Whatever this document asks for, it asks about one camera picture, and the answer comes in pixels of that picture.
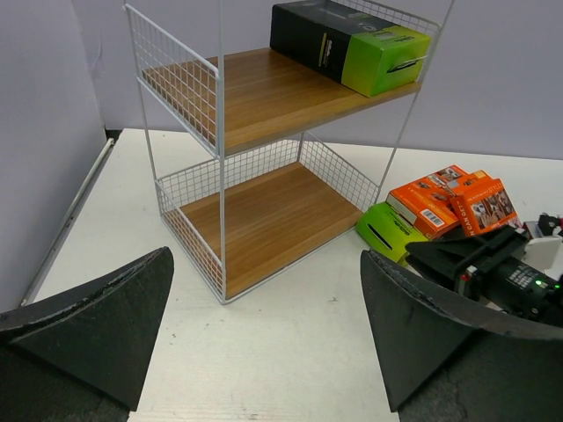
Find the orange Gillette Fusion5 box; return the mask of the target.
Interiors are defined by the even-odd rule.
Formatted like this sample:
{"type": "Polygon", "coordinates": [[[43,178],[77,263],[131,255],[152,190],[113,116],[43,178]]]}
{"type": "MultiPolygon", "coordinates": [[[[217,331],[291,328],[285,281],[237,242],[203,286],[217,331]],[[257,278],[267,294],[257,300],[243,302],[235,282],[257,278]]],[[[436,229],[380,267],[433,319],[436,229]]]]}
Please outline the orange Gillette Fusion5 box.
{"type": "Polygon", "coordinates": [[[522,223],[500,178],[483,171],[465,175],[449,183],[450,203],[467,236],[476,236],[508,225],[522,223]]]}

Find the orange Gillette cartridge box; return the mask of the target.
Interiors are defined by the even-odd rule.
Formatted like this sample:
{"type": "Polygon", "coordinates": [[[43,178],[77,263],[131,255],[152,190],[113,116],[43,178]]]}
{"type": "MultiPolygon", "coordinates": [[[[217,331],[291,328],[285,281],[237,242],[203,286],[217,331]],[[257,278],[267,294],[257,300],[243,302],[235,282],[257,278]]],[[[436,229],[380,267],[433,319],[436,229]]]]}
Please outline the orange Gillette cartridge box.
{"type": "Polygon", "coordinates": [[[433,240],[460,225],[451,199],[490,178],[482,170],[468,173],[452,164],[390,190],[386,202],[426,239],[433,240]]]}

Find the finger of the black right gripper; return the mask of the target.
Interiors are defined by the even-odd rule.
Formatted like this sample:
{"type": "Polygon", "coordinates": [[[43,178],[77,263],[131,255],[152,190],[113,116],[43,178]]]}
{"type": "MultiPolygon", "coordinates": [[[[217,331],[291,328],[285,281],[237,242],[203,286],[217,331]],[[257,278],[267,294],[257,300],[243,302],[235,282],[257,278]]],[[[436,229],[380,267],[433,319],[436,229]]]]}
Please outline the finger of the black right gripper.
{"type": "Polygon", "coordinates": [[[522,258],[526,246],[523,229],[502,226],[477,236],[435,242],[433,256],[446,259],[478,259],[497,254],[522,258]]]}
{"type": "Polygon", "coordinates": [[[457,293],[466,290],[468,278],[461,254],[431,242],[409,243],[406,251],[407,263],[423,278],[457,293]]]}

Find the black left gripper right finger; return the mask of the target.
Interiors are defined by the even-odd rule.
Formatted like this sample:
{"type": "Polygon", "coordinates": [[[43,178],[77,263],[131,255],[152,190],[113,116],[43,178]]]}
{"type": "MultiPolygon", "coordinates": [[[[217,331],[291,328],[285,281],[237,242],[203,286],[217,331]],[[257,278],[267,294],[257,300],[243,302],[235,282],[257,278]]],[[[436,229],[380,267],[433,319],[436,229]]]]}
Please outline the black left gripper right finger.
{"type": "Polygon", "coordinates": [[[362,292],[402,421],[560,421],[562,330],[473,302],[376,251],[362,292]]]}

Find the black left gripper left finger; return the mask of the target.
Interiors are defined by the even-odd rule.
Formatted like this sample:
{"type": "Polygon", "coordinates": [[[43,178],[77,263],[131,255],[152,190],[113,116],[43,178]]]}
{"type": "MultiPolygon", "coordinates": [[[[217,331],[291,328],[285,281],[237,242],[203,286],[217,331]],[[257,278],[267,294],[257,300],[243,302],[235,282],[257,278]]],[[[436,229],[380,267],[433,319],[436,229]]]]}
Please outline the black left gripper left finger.
{"type": "Polygon", "coordinates": [[[3,421],[126,421],[138,407],[174,274],[162,247],[1,315],[3,421]]]}

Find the green black Gillette Labs box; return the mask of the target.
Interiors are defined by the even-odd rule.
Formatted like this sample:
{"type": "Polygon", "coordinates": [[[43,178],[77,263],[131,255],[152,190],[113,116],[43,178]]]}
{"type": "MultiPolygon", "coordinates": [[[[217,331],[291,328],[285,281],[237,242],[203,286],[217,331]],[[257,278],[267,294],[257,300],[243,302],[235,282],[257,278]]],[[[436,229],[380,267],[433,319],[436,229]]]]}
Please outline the green black Gillette Labs box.
{"type": "Polygon", "coordinates": [[[386,202],[370,207],[356,223],[355,230],[371,249],[401,266],[407,265],[409,243],[427,241],[386,202]]]}
{"type": "Polygon", "coordinates": [[[274,51],[368,98],[416,81],[431,41],[368,6],[296,1],[272,7],[274,51]]]}

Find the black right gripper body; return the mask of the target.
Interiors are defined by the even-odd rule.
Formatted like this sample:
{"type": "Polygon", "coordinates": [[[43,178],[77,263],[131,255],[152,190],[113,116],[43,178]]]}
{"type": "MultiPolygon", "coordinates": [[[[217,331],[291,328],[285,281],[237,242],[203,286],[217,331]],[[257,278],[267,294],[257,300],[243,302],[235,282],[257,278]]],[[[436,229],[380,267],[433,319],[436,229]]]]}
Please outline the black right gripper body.
{"type": "Polygon", "coordinates": [[[562,279],[553,279],[520,258],[497,254],[464,259],[468,281],[458,293],[475,301],[484,297],[504,312],[523,319],[562,326],[562,279]]]}

